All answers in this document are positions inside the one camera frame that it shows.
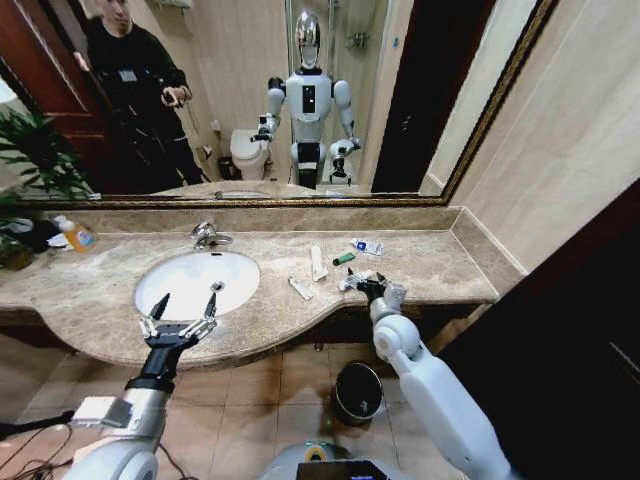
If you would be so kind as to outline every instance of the gold mirror frame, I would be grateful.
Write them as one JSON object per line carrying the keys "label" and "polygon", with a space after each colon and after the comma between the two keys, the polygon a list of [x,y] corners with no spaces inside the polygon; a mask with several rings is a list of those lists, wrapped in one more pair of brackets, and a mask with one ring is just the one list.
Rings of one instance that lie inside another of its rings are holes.
{"label": "gold mirror frame", "polygon": [[370,194],[349,198],[189,199],[158,195],[103,195],[100,200],[21,200],[13,206],[29,210],[205,209],[256,207],[428,207],[446,206],[478,152],[493,121],[513,88],[522,67],[558,0],[538,0],[478,119],[442,194],[421,197],[415,193]]}

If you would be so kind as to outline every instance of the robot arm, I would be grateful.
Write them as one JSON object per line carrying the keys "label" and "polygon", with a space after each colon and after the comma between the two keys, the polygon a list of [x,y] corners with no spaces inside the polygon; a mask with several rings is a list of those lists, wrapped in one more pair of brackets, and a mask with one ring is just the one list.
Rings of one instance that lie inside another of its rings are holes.
{"label": "robot arm", "polygon": [[329,157],[333,165],[329,172],[329,181],[333,183],[334,176],[347,178],[347,182],[351,186],[351,172],[349,168],[345,170],[345,158],[351,155],[354,150],[360,149],[360,139],[353,136],[351,87],[345,80],[339,80],[333,85],[333,98],[340,112],[340,123],[347,138],[338,140],[329,148]]}
{"label": "robot arm", "polygon": [[286,87],[281,78],[273,77],[269,80],[269,107],[266,114],[260,116],[258,133],[253,135],[252,142],[259,140],[273,141],[273,136],[280,126],[280,111],[286,97]]}
{"label": "robot arm", "polygon": [[139,325],[151,348],[140,374],[127,383],[122,397],[88,397],[73,421],[85,426],[107,426],[98,442],[74,455],[65,480],[153,480],[158,473],[155,450],[164,431],[166,404],[180,355],[216,326],[216,293],[203,317],[191,324],[160,324],[169,301],[167,294]]}
{"label": "robot arm", "polygon": [[356,288],[369,299],[378,355],[400,377],[402,393],[440,453],[471,480],[519,478],[487,416],[451,369],[427,350],[413,322],[401,315],[406,289],[388,284],[380,274],[376,281],[358,280]]}

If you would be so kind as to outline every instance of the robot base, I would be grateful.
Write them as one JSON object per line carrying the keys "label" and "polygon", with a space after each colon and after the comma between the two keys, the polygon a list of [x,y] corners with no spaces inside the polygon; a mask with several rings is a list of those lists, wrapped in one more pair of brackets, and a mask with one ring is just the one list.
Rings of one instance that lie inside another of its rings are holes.
{"label": "robot base", "polygon": [[259,480],[411,480],[398,469],[377,460],[352,459],[348,450],[330,443],[306,442],[280,452]]}

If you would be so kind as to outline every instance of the chrome robot face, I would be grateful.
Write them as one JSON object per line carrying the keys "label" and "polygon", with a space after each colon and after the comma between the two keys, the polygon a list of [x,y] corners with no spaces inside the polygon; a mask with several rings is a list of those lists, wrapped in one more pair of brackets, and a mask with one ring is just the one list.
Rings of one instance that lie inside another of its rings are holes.
{"label": "chrome robot face", "polygon": [[302,68],[316,67],[320,53],[320,22],[315,13],[303,10],[296,22],[296,41]]}

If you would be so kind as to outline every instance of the toilet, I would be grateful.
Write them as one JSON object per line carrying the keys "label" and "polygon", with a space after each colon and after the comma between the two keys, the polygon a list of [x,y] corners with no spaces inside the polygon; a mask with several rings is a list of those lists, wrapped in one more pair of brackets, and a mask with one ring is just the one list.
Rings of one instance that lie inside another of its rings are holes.
{"label": "toilet", "polygon": [[262,180],[264,164],[269,158],[268,142],[251,142],[255,130],[234,130],[231,134],[231,160],[242,173],[243,180]]}

